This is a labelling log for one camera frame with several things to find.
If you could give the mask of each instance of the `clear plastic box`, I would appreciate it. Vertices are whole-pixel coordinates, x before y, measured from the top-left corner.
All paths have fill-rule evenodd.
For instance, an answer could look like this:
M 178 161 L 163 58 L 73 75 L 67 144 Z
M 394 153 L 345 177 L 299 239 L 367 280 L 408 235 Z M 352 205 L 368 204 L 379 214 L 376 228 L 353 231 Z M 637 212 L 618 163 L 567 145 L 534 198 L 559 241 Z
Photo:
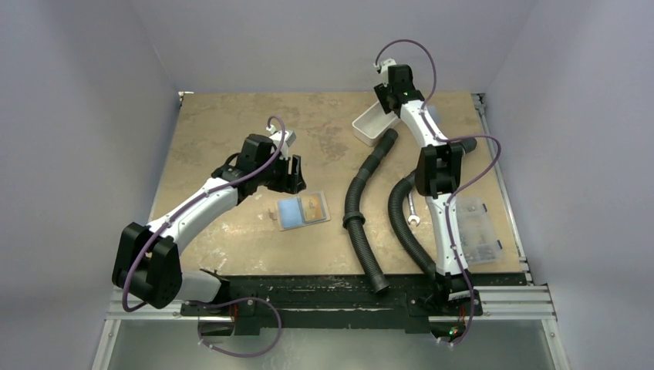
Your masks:
M 502 244 L 497 239 L 484 202 L 478 197 L 457 197 L 457 221 L 461 248 L 469 265 L 501 260 Z

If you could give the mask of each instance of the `white casing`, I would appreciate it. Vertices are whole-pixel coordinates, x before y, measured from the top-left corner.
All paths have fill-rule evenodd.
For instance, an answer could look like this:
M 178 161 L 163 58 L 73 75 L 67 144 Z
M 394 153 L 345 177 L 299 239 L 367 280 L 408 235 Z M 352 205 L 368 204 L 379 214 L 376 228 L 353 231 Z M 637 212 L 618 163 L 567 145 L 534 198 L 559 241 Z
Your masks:
M 165 216 L 150 222 L 148 225 L 151 230 L 156 230 L 162 224 L 167 222 L 171 214 L 174 214 L 182 206 L 188 203 L 189 200 L 197 197 L 200 194 L 207 193 L 209 190 L 226 184 L 227 181 L 223 179 L 210 178 L 206 183 L 186 199 L 182 204 L 175 207 L 174 210 L 168 212 Z M 213 220 L 218 218 L 223 213 L 236 207 L 238 202 L 238 191 L 233 187 L 220 190 L 216 193 L 205 197 L 200 200 L 188 210 L 184 211 L 167 229 L 161 233 L 161 237 L 172 237 L 177 244 L 177 249 L 180 254 L 186 249 L 190 241 L 192 241 L 202 230 L 204 230 Z
M 388 58 L 383 60 L 378 66 L 375 66 L 379 69 L 379 76 L 382 78 L 384 86 L 388 85 L 388 67 L 394 66 L 395 64 L 397 64 L 395 59 Z
M 413 100 L 402 105 L 402 109 L 399 111 L 400 119 L 406 123 L 409 127 L 409 130 L 413 134 L 413 137 L 418 142 L 420 147 L 425 147 L 428 145 L 439 146 L 443 143 L 438 142 L 434 139 L 431 132 L 425 126 L 423 117 L 420 115 L 420 107 L 423 105 L 423 102 L 419 100 Z M 426 111 L 425 119 L 441 139 L 446 139 L 445 134 L 443 134 L 436 123 L 433 121 L 431 115 Z M 445 218 L 445 204 L 447 199 L 450 197 L 450 193 L 440 194 L 437 197 L 425 197 L 427 207 L 430 210 L 431 220 L 433 225 L 433 236 L 436 241 L 437 248 L 437 258 L 436 258 L 436 270 L 439 274 L 445 275 L 450 273 L 452 275 L 461 274 L 461 268 L 457 263 L 455 258 L 455 253 L 459 254 L 461 259 L 461 264 L 464 269 L 468 268 L 468 263 L 464 257 L 463 251 L 461 250 L 461 239 L 459 235 L 459 224 L 457 223 L 457 200 L 456 197 L 450 202 L 450 225 L 452 227 L 452 233 L 454 235 L 454 243 L 456 244 L 456 250 L 452 248 L 450 242 L 450 236 L 447 233 L 447 222 Z
M 221 281 L 204 271 L 183 271 L 182 286 L 175 299 L 211 302 L 221 288 Z
M 186 199 L 182 204 L 165 216 L 150 222 L 150 230 L 156 230 L 162 224 L 168 222 L 170 215 L 177 212 L 189 200 L 200 194 L 207 194 L 212 188 L 226 184 L 223 179 L 210 178 L 206 183 Z M 238 191 L 233 187 L 219 190 L 216 193 L 207 195 L 204 199 L 198 201 L 185 210 L 167 229 L 161 233 L 161 237 L 172 237 L 177 244 L 177 251 L 181 255 L 188 244 L 211 222 L 223 213 L 236 207 L 238 203 Z M 193 300 L 201 302 L 213 301 L 218 289 L 221 287 L 221 281 L 204 271 L 182 271 L 182 285 L 177 292 L 175 299 L 184 301 Z

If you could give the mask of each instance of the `white container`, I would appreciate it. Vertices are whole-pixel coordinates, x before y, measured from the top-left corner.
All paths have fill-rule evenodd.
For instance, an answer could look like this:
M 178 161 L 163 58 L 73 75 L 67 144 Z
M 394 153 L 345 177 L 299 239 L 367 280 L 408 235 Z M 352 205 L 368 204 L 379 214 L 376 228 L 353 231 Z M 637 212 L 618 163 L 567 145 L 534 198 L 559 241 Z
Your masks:
M 399 122 L 394 112 L 385 114 L 379 102 L 368 108 L 361 116 L 352 121 L 354 136 L 366 143 L 367 146 L 375 146 L 382 135 L 392 129 Z

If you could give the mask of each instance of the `wooden table surface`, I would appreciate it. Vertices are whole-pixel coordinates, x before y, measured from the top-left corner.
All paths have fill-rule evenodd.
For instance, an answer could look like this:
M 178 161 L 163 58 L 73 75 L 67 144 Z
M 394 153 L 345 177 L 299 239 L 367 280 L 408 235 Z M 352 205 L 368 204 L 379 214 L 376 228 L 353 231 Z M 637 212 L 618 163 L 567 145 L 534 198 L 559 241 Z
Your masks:
M 260 188 L 193 240 L 182 253 L 183 268 L 217 269 L 223 275 L 361 274 L 347 231 L 342 228 L 342 216 L 348 185 L 372 152 L 371 147 L 354 137 L 352 121 L 375 101 L 373 92 L 186 95 L 153 206 L 154 218 L 196 191 L 231 153 L 240 150 L 248 134 L 267 135 L 266 119 L 275 113 L 297 134 L 292 152 L 302 156 L 306 191 L 324 192 L 332 219 L 280 231 L 268 210 L 275 210 L 278 200 L 291 195 Z M 437 107 L 442 119 L 439 127 L 447 136 L 483 132 L 468 92 L 438 92 L 430 103 Z M 386 210 L 391 189 L 415 169 L 420 152 L 406 125 L 400 123 L 396 130 L 399 139 L 369 180 L 361 210 L 366 216 L 368 239 L 383 271 L 418 274 L 420 269 L 396 239 Z M 477 149 L 464 157 L 462 183 L 482 171 L 490 158 L 485 140 L 480 140 Z M 424 199 L 414 194 L 422 220 L 414 234 L 435 259 L 431 217 Z M 494 171 L 461 195 L 482 198 L 504 247 L 502 261 L 475 265 L 470 270 L 520 271 L 515 239 Z

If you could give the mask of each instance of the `metal frame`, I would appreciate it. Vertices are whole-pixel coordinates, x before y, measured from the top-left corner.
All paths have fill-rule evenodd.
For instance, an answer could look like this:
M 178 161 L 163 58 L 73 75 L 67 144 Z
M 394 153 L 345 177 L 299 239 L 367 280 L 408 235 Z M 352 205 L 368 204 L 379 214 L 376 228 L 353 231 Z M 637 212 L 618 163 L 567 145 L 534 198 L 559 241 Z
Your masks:
M 489 133 L 488 124 L 485 115 L 485 105 L 483 94 L 472 94 L 475 109 L 479 115 L 481 125 L 485 133 Z M 495 154 L 495 149 L 489 145 L 490 154 Z M 507 212 L 511 229 L 516 240 L 516 246 L 519 253 L 522 271 L 527 278 L 529 286 L 515 287 L 488 287 L 477 286 L 476 289 L 482 297 L 482 307 L 484 314 L 475 318 L 476 320 L 538 320 L 543 325 L 544 345 L 548 346 L 553 364 L 557 370 L 569 370 L 570 365 L 561 343 L 554 305 L 552 304 L 551 295 L 547 286 L 534 286 L 529 272 L 529 264 L 524 254 L 520 234 L 517 231 L 515 216 L 511 208 L 511 202 L 507 195 L 506 185 L 499 164 L 495 166 L 497 181 L 500 185 L 505 210 Z M 226 322 L 230 321 L 229 317 L 188 317 L 181 316 L 180 309 L 182 301 L 174 301 L 164 309 L 157 310 L 151 306 L 145 306 L 139 311 L 126 313 L 123 311 L 122 291 L 114 289 L 111 295 L 110 307 L 107 312 L 106 321 L 102 337 L 93 363 L 93 370 L 106 369 L 109 366 L 116 337 L 118 335 L 121 322 L 123 320 L 155 320 L 155 321 L 172 321 L 172 320 L 193 320 L 193 321 L 213 321 Z M 130 295 L 130 303 L 138 302 L 138 298 Z M 431 316 L 430 322 L 439 321 L 456 321 L 457 318 L 447 316 Z
M 104 328 L 102 335 L 100 336 L 100 343 L 98 344 L 96 357 L 93 360 L 92 370 L 105 370 L 109 368 L 111 355 L 113 354 L 113 347 L 116 345 L 116 338 L 118 337 L 119 329 L 120 320 L 107 319 L 104 321 Z
M 484 105 L 484 94 L 472 94 L 472 101 L 474 103 L 474 108 L 479 115 L 479 120 L 481 121 L 481 126 L 484 128 L 484 133 L 489 135 L 488 122 L 486 122 L 486 106 Z M 490 151 L 491 156 L 495 156 L 495 146 L 488 145 L 488 150 Z M 517 225 L 515 223 L 515 216 L 513 215 L 513 208 L 511 208 L 511 201 L 507 194 L 507 186 L 504 183 L 504 177 L 502 176 L 502 171 L 500 170 L 500 164 L 495 165 L 495 174 L 497 175 L 497 182 L 500 184 L 500 191 L 502 192 L 502 199 L 504 200 L 504 209 L 507 211 L 509 217 L 509 222 L 511 222 L 511 230 L 513 231 L 513 236 L 515 237 L 515 245 L 517 247 L 517 252 L 520 257 L 524 257 L 524 249 L 522 249 L 522 239 L 520 239 L 520 233 L 517 232 Z

